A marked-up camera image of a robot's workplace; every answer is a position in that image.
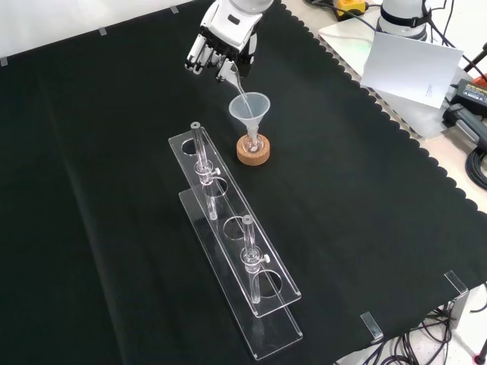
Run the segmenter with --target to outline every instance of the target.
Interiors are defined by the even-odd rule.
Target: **white card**
[[[463,51],[376,33],[361,84],[440,108]]]

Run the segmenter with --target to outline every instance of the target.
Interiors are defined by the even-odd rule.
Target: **metal clip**
[[[366,312],[360,316],[362,318],[362,321],[364,321],[365,325],[367,326],[368,330],[371,332],[372,337],[374,337],[374,340],[371,342],[372,344],[378,342],[382,338],[384,338],[384,334],[380,330],[379,326],[375,322],[374,317],[371,315],[370,312]]]

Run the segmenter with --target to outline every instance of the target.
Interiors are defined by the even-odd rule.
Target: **white paper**
[[[369,24],[377,24],[379,10],[367,11],[362,18]],[[335,50],[360,76],[371,53],[374,31],[357,19],[340,21],[319,30],[320,36]]]
[[[361,84],[440,108],[463,51],[376,33]]]

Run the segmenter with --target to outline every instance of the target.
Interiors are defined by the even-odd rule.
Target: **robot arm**
[[[202,20],[186,58],[186,68],[199,75],[205,66],[218,67],[217,81],[236,71],[246,76],[257,46],[256,26],[273,0],[215,0]]]

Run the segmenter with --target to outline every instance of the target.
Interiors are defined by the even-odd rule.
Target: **yellow device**
[[[333,6],[350,11],[355,15],[363,15],[368,8],[365,0],[333,0]],[[335,13],[336,19],[338,21],[350,19],[350,17],[343,11],[337,11],[333,9],[333,12]]]

